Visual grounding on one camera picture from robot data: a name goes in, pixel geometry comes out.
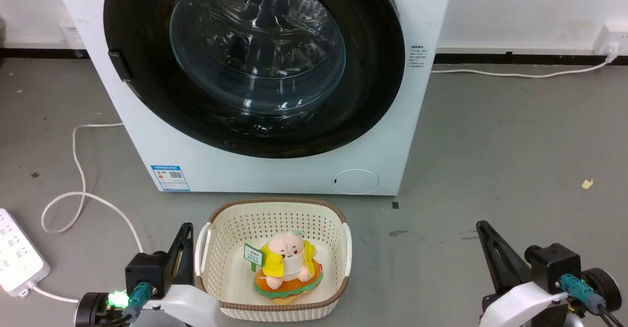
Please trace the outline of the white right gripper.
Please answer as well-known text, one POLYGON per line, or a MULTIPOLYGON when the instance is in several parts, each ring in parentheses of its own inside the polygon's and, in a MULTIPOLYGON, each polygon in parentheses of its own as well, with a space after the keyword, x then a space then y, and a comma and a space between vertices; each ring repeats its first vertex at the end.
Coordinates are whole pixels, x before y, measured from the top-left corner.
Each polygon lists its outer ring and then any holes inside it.
POLYGON ((547 293, 531 281, 531 267, 487 222, 477 222, 477 233, 494 289, 504 294, 487 307, 480 318, 481 327, 520 327, 568 294, 547 293))

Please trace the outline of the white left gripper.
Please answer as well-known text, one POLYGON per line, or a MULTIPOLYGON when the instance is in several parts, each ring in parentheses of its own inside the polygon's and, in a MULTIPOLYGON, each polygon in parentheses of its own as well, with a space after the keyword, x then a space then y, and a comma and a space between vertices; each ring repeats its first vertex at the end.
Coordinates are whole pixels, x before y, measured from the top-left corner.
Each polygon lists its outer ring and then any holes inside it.
POLYGON ((149 300, 139 314, 140 327, 217 327, 218 300, 194 287, 193 224, 179 228, 168 250, 166 277, 171 285, 161 300, 149 300))

